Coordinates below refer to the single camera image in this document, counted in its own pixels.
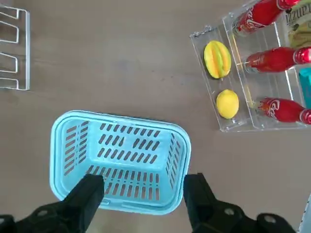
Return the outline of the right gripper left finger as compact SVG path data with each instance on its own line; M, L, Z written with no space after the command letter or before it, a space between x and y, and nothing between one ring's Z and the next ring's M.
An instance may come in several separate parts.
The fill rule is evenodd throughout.
M43 205L26 218L0 216L2 233L85 233L104 198L104 178L85 175L64 200Z

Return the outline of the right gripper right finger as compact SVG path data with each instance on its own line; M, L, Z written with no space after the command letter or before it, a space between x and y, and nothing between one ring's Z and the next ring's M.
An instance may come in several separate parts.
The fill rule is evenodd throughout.
M249 218L241 207L214 196L202 173L184 178L184 200L193 233L294 233L283 217L261 213Z

